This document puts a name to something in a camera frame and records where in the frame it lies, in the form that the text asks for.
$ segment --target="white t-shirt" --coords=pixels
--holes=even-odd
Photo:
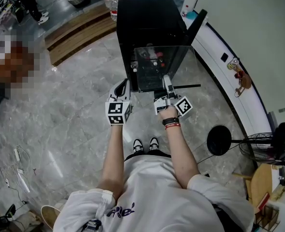
[[[133,157],[125,162],[124,174],[124,193],[117,204],[107,190],[73,192],[53,231],[80,232],[88,221],[98,219],[103,232],[224,232],[211,203],[251,231],[254,210],[247,200],[200,174],[182,189],[169,158]]]

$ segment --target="black fan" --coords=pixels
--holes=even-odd
[[[285,123],[281,123],[274,133],[258,133],[243,140],[232,140],[225,126],[215,126],[208,134],[207,146],[213,155],[225,154],[231,143],[238,143],[241,153],[247,158],[285,166]]]

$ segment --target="watch strap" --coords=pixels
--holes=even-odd
[[[179,119],[176,117],[163,119],[163,125],[164,126],[166,126],[168,124],[172,124],[172,123],[179,123]]]

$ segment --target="fan grille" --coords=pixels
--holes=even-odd
[[[273,133],[259,133],[245,138],[239,145],[241,153],[255,161],[285,165],[285,139],[275,141]]]

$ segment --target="transparent panel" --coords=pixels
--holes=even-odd
[[[197,61],[191,46],[150,46],[135,48],[139,92],[163,89],[168,74],[173,86],[197,83]]]

